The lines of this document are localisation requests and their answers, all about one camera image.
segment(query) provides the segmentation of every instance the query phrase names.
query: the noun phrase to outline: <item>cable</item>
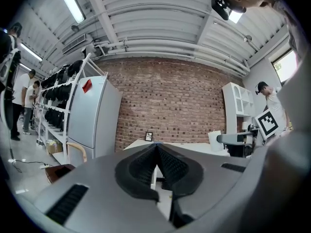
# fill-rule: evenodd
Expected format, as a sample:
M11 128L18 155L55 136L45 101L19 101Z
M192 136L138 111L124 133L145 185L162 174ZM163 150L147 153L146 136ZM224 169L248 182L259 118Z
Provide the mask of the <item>cable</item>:
M52 165L46 164L46 163L44 163L44 162L42 162L42 161L30 161L30 162L25 162L25 161L20 161L20 160L14 160L14 161L12 162L12 166L15 167L15 169L16 169L19 173L22 173L22 171L21 171L20 168L18 168L16 165L14 165L15 162L22 162L22 163L27 163L27 164L28 164L28 163L42 163L42 164L45 165L45 166L52 166Z
M47 166L47 165L52 166L52 165L46 164L46 163L44 163L44 162L42 162L42 161L30 161L30 162L20 161L20 160L15 160L15 161L22 162L22 163L42 163L42 164L45 165L45 166Z
M14 163L15 163L15 161L12 162L12 166L15 167L15 169L16 169L19 173L22 173L22 171L21 171L18 167L16 167L16 166L14 165Z

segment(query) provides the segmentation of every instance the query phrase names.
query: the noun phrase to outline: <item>person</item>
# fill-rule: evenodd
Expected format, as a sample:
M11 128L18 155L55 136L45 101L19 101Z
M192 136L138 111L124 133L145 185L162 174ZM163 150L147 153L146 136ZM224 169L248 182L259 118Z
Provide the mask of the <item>person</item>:
M20 112L23 107L25 107L25 97L27 88L29 87L29 81L35 76L35 70L29 71L21 75L15 83L14 87L14 99L13 99L13 128L11 130L11 139L15 141L20 141L19 132L17 131L17 121Z
M5 61L5 58L7 55L12 51L12 39L10 36L13 37L14 39L14 47L17 48L17 38L20 36L22 30L22 25L17 22L15 23L8 33L6 33L3 30L0 30L0 63L3 63ZM14 65L17 66L19 63L20 56L19 58L16 58L16 61L14 61ZM0 92L4 90L6 87L6 84L3 84L0 82Z
M25 97L25 112L24 112L24 127L23 133L30 135L29 133L29 122L33 111L33 103L37 95L35 89L40 87L40 82L37 80L35 83L28 87Z
M285 17L289 32L289 44L296 54L297 62L299 63L306 56L309 50L307 39L294 14L283 0L224 0L224 2L230 9L237 10L237 12L249 7L272 7Z
M290 119L284 110L280 100L277 98L277 93L281 88L273 88L267 85L266 82L259 82L258 91L266 97L267 105L263 111L270 109L272 116L278 124L278 129L275 133L277 136L281 136L284 129L290 126Z

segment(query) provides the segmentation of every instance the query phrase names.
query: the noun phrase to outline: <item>black cap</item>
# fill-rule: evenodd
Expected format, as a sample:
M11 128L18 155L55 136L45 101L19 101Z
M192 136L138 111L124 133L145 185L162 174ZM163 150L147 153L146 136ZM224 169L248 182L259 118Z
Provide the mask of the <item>black cap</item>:
M246 8L242 7L242 6L236 6L236 5L233 5L229 0L223 0L225 5L235 11L235 12L238 12L238 13L245 13L246 12Z
M14 30L16 32L17 37L20 37L22 25L19 22L16 22L11 27L11 30Z

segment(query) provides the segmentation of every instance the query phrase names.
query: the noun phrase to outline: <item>white refrigerator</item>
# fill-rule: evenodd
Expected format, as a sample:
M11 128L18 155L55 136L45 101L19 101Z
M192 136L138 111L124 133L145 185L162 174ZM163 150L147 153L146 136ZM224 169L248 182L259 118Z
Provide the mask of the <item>white refrigerator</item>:
M83 86L88 80L92 85L85 92ZM82 145L87 160L114 153L121 97L106 76L79 81L70 109L68 142ZM69 163L82 164L81 152L71 150Z

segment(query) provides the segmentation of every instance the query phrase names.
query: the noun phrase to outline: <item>ceiling pipe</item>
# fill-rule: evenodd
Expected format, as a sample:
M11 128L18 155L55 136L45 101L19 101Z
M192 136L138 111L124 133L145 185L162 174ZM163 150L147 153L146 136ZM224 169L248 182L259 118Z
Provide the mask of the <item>ceiling pipe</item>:
M203 60L210 60L213 62L218 62L219 64L222 64L224 67L229 68L231 70L234 70L239 75L246 75L247 72L241 70L240 68L228 63L226 60L219 59L214 56L210 56L206 53L202 52L193 52L191 50L185 50L185 49L179 49L179 48L170 48L170 47L128 47L123 49L117 49L117 50L110 50L107 54L120 54L124 52L174 52L174 53L183 53L183 54L192 54L195 58L200 58Z
M141 46L141 45L164 45L164 46L175 46L175 47L181 47L181 48L190 48L190 49L196 49L196 50L200 50L202 52L207 52L210 53L212 55L218 56L220 58L223 58L225 61L228 60L229 62L241 67L244 71L249 72L250 69L247 68L246 66L244 66L243 64L241 64L240 62L232 59L230 56L218 52L216 50L210 49L210 48L206 48L206 47L202 47L202 46L198 46L196 44L192 44L192 43L187 43L187 42L181 42L181 41L172 41L172 40L124 40L122 42L117 42L117 43L112 43L112 44L102 44L102 47L106 47L106 48L112 48L112 47L117 47L117 46Z
M198 63L210 66L210 67L214 67L217 68L219 70L224 70L226 72L229 72L231 74L233 74L234 76L237 77L243 77L244 75L229 69L223 65L217 64L215 62L211 62L208 60L204 60L198 57L193 57L193 56L189 56L189 55L183 55L183 54L177 54L177 53L169 53L169 52L152 52L152 51L131 51L131 52L119 52L119 53L113 53L113 54L107 54L106 56L116 56L116 55L124 55L124 54L156 54L156 55L167 55L167 56L174 56L174 57L182 57L182 58L188 58L188 59L192 59L192 60L196 60Z
M240 31L238 31L237 29L235 29L234 27L230 26L229 24L219 20L218 18L215 18L215 22L218 23L219 25L233 31L234 33L236 33L238 36L240 36L243 40L245 38L245 35L242 34ZM255 51L259 51L259 48L253 43L253 42L249 42L249 45L255 50Z
M120 7L120 8L110 9L110 10L107 10L106 13L111 14L112 12L115 12L115 11L117 11L117 10L121 10L121 9L124 9L124 8L137 7L137 6L144 6L144 5L148 5L148 4L150 4L150 5L151 5L151 4L152 4L152 5L155 5L154 3L135 4L135 5L131 5L131 6L123 6L123 7ZM157 4L157 5L170 5L170 6L175 6L175 7L183 7L183 8L186 8L186 9L198 11L198 12L200 12L200 13L208 14L208 15L214 17L214 18L215 18L218 22L220 22L220 23L222 22L222 21L219 20L217 17L213 16L210 12L204 11L204 10L200 10L200 9L198 9L198 8L192 8L192 7L187 7L187 6L180 6L180 5L169 4L169 3L156 3L156 4ZM91 20L92 20L93 18L95 18L95 17L98 17L98 16L101 15L102 13L103 13L103 12L99 12L99 13L97 13L97 14L94 14L93 16L91 16L91 17L87 18L86 20L84 20L79 26L84 26L87 22L91 21ZM237 33L242 37L243 34L242 34L241 32L239 32L238 30L234 29L234 28L233 28L232 26L230 26L229 24L226 24L226 25L227 25L227 27L229 27L229 29L231 29L231 30L237 32ZM66 38L68 39L68 38L70 37L70 33L71 33L71 30L70 30L70 32L64 33L64 35L50 48L49 53L48 53L48 54L45 54L45 56L47 56L47 58L49 58L50 55L51 55L50 52L53 51L53 49L55 48L56 44L57 44L58 42L65 41ZM258 49L253 43L251 43L251 44L252 44L252 47L253 47L255 50ZM122 46L122 45L123 45L123 42L119 42L119 43L117 43L116 46ZM246 68L246 67L243 66L241 63L239 63L239 62L237 62L237 61L231 59L230 56L225 55L225 59L228 59L228 60L231 61L231 62L235 62L236 65L240 66L240 67L243 68L243 69Z
M246 59L243 59L243 63L248 69L250 69Z

